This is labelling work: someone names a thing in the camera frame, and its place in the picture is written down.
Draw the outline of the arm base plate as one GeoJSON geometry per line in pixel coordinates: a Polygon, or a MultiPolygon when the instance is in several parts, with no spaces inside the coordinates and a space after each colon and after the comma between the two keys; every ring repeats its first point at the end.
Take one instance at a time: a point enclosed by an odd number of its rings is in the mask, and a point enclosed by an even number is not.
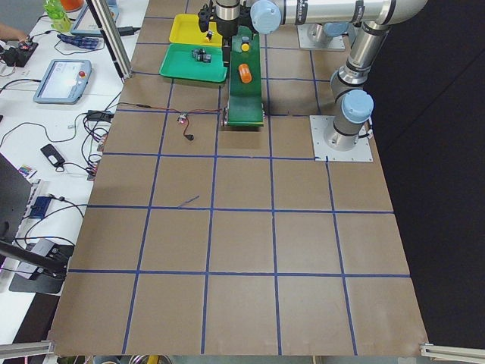
{"type": "Polygon", "coordinates": [[[349,23],[345,22],[298,25],[299,47],[307,50],[343,52],[346,48],[343,34],[348,28],[349,23]]]}
{"type": "Polygon", "coordinates": [[[370,137],[365,124],[353,136],[334,129],[334,116],[310,115],[314,160],[321,162],[372,162],[370,137]]]}

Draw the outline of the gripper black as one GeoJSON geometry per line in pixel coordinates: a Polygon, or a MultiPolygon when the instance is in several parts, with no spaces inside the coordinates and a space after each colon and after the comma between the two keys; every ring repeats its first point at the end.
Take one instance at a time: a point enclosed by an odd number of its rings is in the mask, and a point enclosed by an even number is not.
{"type": "Polygon", "coordinates": [[[230,66],[231,39],[237,34],[239,25],[239,0],[216,0],[204,4],[198,12],[199,29],[209,31],[209,23],[216,23],[217,31],[222,36],[223,66],[230,66]]]}

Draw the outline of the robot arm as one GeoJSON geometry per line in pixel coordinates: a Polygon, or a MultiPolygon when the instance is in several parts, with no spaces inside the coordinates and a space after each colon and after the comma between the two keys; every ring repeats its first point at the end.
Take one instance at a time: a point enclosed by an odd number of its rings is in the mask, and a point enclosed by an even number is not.
{"type": "Polygon", "coordinates": [[[270,34],[284,24],[322,24],[345,22],[354,24],[365,20],[378,25],[398,24],[413,18],[427,3],[412,0],[380,1],[210,1],[198,12],[199,29],[209,30],[216,24],[222,36],[223,65],[230,65],[232,38],[240,27],[253,33],[270,34]]]}
{"type": "Polygon", "coordinates": [[[325,130],[324,139],[335,150],[344,152],[355,147],[361,128],[374,110],[374,100],[363,86],[389,31],[389,25],[364,22],[346,63],[330,78],[336,116],[325,130]]]}

